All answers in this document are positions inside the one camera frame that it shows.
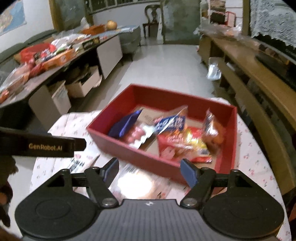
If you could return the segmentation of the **person left hand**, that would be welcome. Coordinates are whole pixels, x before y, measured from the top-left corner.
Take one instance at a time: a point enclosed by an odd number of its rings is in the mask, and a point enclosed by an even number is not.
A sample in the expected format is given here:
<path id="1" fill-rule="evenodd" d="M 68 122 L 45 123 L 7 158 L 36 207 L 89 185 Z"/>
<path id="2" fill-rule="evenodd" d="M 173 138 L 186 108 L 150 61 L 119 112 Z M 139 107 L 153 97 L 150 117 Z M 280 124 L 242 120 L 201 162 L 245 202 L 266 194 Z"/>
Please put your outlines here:
<path id="1" fill-rule="evenodd" d="M 16 161 L 12 156 L 1 157 L 1 221 L 6 227 L 11 226 L 8 209 L 13 198 L 13 190 L 8 178 L 17 172 Z"/>

